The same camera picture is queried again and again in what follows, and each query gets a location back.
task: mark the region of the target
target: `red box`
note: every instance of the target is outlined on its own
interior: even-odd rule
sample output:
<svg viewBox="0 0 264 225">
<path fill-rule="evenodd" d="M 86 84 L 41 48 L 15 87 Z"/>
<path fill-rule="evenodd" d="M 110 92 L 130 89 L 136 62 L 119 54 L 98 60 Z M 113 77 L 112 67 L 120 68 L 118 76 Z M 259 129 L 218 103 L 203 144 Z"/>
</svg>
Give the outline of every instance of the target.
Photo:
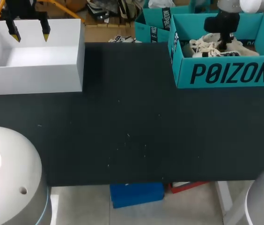
<svg viewBox="0 0 264 225">
<path fill-rule="evenodd" d="M 170 183 L 169 184 L 169 189 L 171 190 L 171 192 L 173 194 L 175 193 L 178 193 L 178 192 L 181 192 L 181 191 L 185 191 L 185 190 L 188 190 L 190 188 L 194 188 L 194 187 L 197 187 L 197 186 L 200 186 L 200 185 L 203 185 L 203 184 L 206 184 L 206 183 L 209 183 L 208 181 L 202 181 L 202 182 L 190 182 L 190 183 L 187 183 L 187 184 L 184 184 L 184 185 L 181 185 L 181 186 L 178 186 L 178 187 L 173 187 L 173 185 Z"/>
</svg>

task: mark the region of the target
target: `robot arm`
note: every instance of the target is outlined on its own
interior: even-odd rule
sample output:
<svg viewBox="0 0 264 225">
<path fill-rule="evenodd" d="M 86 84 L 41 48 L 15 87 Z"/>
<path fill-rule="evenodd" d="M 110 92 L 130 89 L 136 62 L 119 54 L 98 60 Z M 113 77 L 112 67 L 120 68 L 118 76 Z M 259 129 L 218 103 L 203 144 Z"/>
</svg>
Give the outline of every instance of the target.
<svg viewBox="0 0 264 225">
<path fill-rule="evenodd" d="M 231 41 L 230 33 L 236 32 L 240 20 L 239 13 L 264 12 L 264 0 L 218 0 L 220 9 L 216 17 L 205 20 L 204 29 L 210 33 L 220 33 L 220 49 L 225 50 Z"/>
<path fill-rule="evenodd" d="M 50 26 L 47 20 L 46 12 L 36 12 L 35 3 L 37 0 L 6 0 L 6 8 L 2 10 L 1 17 L 6 21 L 9 34 L 18 42 L 21 41 L 21 36 L 15 26 L 14 19 L 38 19 L 43 28 L 43 35 L 47 41 Z"/>
<path fill-rule="evenodd" d="M 229 13 L 264 13 L 264 0 L 219 0 L 217 6 Z"/>
</svg>

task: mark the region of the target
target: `screw hole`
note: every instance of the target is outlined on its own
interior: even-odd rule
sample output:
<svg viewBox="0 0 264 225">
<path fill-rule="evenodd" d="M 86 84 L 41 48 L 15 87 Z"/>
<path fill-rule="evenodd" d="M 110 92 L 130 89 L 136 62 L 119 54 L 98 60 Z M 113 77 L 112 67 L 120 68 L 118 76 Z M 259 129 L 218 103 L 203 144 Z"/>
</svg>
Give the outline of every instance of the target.
<svg viewBox="0 0 264 225">
<path fill-rule="evenodd" d="M 27 189 L 26 189 L 25 187 L 20 187 L 20 193 L 21 193 L 22 195 L 27 194 Z"/>
</svg>

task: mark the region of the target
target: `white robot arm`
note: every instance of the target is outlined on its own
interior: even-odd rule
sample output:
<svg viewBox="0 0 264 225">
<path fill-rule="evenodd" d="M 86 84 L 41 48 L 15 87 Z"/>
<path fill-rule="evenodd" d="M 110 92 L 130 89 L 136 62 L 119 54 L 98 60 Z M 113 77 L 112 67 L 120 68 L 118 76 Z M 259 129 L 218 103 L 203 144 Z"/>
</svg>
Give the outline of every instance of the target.
<svg viewBox="0 0 264 225">
<path fill-rule="evenodd" d="M 219 48 L 225 50 L 231 42 L 230 33 L 236 32 L 240 20 L 239 13 L 264 12 L 264 0 L 218 0 L 219 13 L 205 20 L 204 29 L 209 33 L 220 33 Z"/>
<path fill-rule="evenodd" d="M 219 0 L 217 5 L 228 13 L 264 13 L 264 0 Z"/>
</svg>

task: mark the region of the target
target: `yellow frame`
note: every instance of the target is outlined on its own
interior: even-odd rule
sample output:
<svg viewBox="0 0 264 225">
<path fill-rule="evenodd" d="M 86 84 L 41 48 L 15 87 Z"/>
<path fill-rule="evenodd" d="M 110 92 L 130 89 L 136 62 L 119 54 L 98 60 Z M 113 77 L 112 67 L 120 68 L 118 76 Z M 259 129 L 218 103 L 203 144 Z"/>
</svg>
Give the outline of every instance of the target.
<svg viewBox="0 0 264 225">
<path fill-rule="evenodd" d="M 56 2 L 55 0 L 37 0 L 37 1 L 44 1 L 44 2 L 50 2 L 53 5 L 57 6 L 58 8 L 60 8 L 61 10 L 63 10 L 64 12 L 68 13 L 69 15 L 71 15 L 72 17 L 76 18 L 76 19 L 81 19 L 81 22 L 84 23 L 85 20 L 78 16 L 76 13 L 72 12 L 71 10 L 69 10 L 68 8 L 64 7 L 63 5 L 61 5 L 60 3 Z M 3 8 L 5 4 L 5 0 L 0 0 L 0 14 L 1 14 L 1 10 Z"/>
</svg>

